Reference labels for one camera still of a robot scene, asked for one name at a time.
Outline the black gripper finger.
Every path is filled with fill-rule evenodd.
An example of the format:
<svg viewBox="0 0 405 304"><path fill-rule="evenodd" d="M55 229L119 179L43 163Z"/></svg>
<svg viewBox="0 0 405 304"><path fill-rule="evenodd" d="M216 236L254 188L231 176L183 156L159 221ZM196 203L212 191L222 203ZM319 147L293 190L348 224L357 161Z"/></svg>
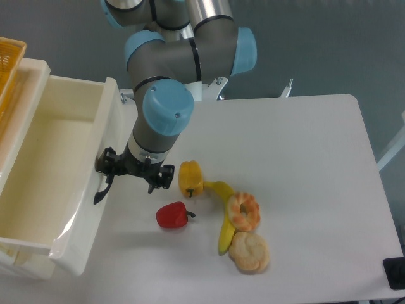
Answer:
<svg viewBox="0 0 405 304"><path fill-rule="evenodd" d="M147 172L149 184L147 192L151 194L155 189L169 189L174 178L175 166L154 164Z"/></svg>
<svg viewBox="0 0 405 304"><path fill-rule="evenodd" d="M105 148L100 157L96 159L95 170L109 176L123 175L122 155L116 154L116 151L112 147Z"/></svg>

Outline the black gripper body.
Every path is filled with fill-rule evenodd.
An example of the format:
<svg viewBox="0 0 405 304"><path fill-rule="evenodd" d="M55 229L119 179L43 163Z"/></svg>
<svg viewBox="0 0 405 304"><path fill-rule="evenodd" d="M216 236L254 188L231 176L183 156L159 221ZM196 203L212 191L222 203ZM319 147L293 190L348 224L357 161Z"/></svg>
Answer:
<svg viewBox="0 0 405 304"><path fill-rule="evenodd" d="M151 161L141 161L135 158L128 149L120 155L118 162L118 175L132 175L145 179L150 184L160 183L161 162L152 163Z"/></svg>

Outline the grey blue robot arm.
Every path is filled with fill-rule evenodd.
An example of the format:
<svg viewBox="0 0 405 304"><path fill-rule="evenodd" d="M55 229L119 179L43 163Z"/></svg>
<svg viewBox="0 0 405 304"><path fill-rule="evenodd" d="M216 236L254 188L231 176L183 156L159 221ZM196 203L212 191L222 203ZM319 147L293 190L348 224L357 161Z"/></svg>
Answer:
<svg viewBox="0 0 405 304"><path fill-rule="evenodd" d="M149 191L167 189L175 168L165 158L194 109L187 89L252 70L257 62L251 29L238 27L228 1L102 1L119 28L142 24L124 46L137 119L122 154L106 148L96 170L112 185L116 176L147 181Z"/></svg>

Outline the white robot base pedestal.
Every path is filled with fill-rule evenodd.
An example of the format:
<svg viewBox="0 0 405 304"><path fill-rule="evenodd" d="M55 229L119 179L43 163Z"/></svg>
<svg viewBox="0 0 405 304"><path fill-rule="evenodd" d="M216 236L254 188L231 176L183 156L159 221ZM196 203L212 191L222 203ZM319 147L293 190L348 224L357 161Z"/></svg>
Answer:
<svg viewBox="0 0 405 304"><path fill-rule="evenodd" d="M191 92L195 102L223 100L221 92L228 84L226 77L217 77L210 84L202 82L193 82L185 84L185 87Z"/></svg>

